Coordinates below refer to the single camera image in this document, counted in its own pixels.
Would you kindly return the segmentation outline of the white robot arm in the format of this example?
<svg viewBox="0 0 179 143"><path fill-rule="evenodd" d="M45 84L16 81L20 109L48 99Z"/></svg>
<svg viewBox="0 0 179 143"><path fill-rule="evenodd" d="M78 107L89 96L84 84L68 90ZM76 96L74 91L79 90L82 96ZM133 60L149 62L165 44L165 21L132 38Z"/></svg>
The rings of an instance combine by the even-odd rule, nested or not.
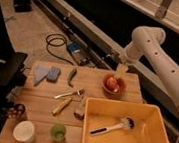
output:
<svg viewBox="0 0 179 143"><path fill-rule="evenodd" d="M162 28L139 26L132 31L131 43L126 45L120 60L123 64L133 65L145 56L159 76L179 112L179 65L161 48L166 39Z"/></svg>

